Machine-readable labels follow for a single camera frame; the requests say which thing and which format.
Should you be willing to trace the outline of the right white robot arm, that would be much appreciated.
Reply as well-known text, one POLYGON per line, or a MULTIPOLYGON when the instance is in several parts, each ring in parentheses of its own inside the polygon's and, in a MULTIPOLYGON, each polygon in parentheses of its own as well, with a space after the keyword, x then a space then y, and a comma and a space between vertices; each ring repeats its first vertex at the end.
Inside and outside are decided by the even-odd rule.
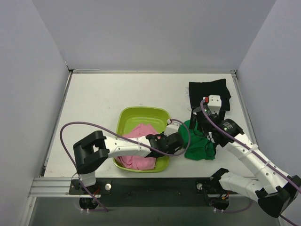
POLYGON ((271 217, 278 218, 301 192, 301 178, 282 171, 269 160, 233 120, 221 120, 207 105, 194 107, 190 128, 233 154, 255 176, 248 179, 221 168, 211 178, 223 190, 241 194, 257 202, 271 217))

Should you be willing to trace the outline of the green t shirt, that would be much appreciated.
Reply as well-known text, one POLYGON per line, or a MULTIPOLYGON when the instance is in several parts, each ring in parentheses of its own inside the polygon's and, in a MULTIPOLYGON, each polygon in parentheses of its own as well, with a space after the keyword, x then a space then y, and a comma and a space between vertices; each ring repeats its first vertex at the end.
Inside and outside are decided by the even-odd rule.
POLYGON ((202 132, 197 131, 196 129, 187 129, 181 125, 178 129, 178 133, 183 139, 183 148, 186 148, 189 141, 190 135, 190 145, 184 157, 190 160, 214 160, 216 155, 216 150, 213 145, 202 132))

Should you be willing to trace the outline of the green plastic basin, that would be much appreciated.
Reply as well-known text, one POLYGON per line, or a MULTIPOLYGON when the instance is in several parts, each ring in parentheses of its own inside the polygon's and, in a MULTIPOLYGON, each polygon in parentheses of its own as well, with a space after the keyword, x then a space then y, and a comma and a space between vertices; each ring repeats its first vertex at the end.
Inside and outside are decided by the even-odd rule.
MULTIPOLYGON (((153 107, 129 107, 124 109, 117 124, 116 133, 119 135, 128 134, 139 124, 150 124, 157 134, 163 132, 166 128, 167 120, 170 115, 167 111, 153 107)), ((152 170, 133 170, 123 167, 115 159, 114 164, 122 170, 139 173, 157 173, 165 170, 169 165, 169 157, 163 156, 156 159, 155 168, 152 170)))

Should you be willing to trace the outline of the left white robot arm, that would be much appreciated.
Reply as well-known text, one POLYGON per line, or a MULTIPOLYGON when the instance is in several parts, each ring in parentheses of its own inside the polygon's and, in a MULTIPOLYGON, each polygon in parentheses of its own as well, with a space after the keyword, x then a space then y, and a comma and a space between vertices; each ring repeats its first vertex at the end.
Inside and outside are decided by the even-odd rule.
POLYGON ((168 136, 150 134, 144 137, 121 139, 106 137, 102 131, 95 131, 73 145, 76 171, 80 179, 79 187, 87 194, 94 192, 95 171, 108 158, 172 156, 182 146, 183 139, 178 132, 168 136))

